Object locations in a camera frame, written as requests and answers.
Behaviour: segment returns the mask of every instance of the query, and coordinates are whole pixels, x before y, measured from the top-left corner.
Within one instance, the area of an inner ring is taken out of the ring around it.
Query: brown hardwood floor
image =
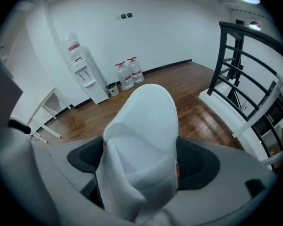
[[[143,84],[154,83],[166,88],[175,102],[180,136],[242,149],[222,120],[198,99],[199,93],[209,87],[212,76],[212,70],[195,63],[156,71],[145,75],[144,82],[135,84],[132,89],[122,91],[119,86],[119,95],[100,105],[88,103],[59,116],[48,127],[62,138],[58,139],[44,130],[39,133],[48,140],[48,145],[101,136],[131,93]]]

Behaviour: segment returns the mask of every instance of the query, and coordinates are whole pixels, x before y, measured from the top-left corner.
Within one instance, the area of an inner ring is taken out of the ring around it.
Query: white fabric
[[[155,84],[135,90],[104,131],[96,175],[106,211],[143,222],[175,195],[177,136],[170,94]]]

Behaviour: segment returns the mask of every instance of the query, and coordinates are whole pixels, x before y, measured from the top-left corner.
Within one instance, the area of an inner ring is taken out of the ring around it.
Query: white trash bin
[[[108,85],[108,91],[112,96],[117,96],[119,94],[118,87],[116,83],[112,83]]]

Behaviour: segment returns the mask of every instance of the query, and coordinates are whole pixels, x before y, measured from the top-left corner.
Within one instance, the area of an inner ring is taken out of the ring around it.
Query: large plastic water bottle
[[[76,63],[83,59],[83,52],[80,47],[80,42],[75,33],[70,33],[65,37],[64,41],[70,53],[70,60],[72,63]]]
[[[136,61],[136,57],[129,58],[128,61],[130,61],[128,67],[131,71],[134,83],[143,82],[144,77],[142,74],[142,69],[140,64]]]
[[[129,68],[125,65],[125,62],[115,65],[117,67],[117,76],[121,82],[122,89],[127,90],[133,87],[134,82],[132,79],[131,72]]]

